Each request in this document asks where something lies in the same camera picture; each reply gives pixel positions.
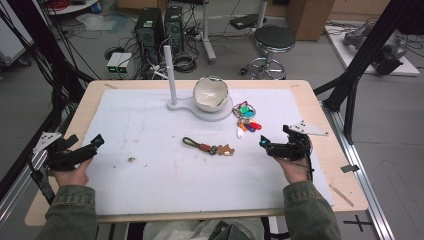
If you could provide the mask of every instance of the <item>green jacket sleeve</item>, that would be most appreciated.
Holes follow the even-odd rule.
[[[84,186],[59,188],[36,240],[96,239],[95,191]]]
[[[333,210],[312,182],[290,184],[283,193],[285,218],[292,240],[341,239]]]

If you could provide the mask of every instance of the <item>cardboard box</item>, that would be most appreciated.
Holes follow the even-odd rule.
[[[290,1],[286,22],[296,40],[316,41],[320,38],[335,0]]]
[[[166,6],[168,6],[168,0],[118,0],[118,8],[120,9],[143,9],[149,8],[160,8],[161,12],[164,13]]]
[[[390,0],[336,0],[330,19],[366,21],[378,18]]]
[[[265,16],[282,17],[285,16],[287,5],[273,4],[271,1],[266,6]]]

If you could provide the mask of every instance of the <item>person's right hand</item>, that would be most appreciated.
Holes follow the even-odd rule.
[[[54,171],[53,174],[59,187],[68,185],[84,186],[87,184],[89,178],[86,170],[91,161],[93,161],[93,158],[82,162],[73,171]]]
[[[284,171],[287,181],[292,184],[296,182],[309,181],[306,158],[298,161],[290,161],[288,158],[274,158]]]

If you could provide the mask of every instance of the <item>power strip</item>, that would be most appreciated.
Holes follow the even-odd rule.
[[[245,29],[248,27],[254,27],[258,21],[258,14],[249,14],[244,17],[234,18],[230,20],[230,24],[237,30]]]

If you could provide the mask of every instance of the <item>white device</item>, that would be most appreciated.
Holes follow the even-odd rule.
[[[313,134],[313,135],[321,135],[328,136],[328,132],[322,129],[319,129],[309,123],[305,123],[305,121],[300,121],[299,123],[289,125],[289,129],[298,133],[303,134]]]
[[[134,76],[132,53],[113,53],[107,68],[111,79],[131,79]]]

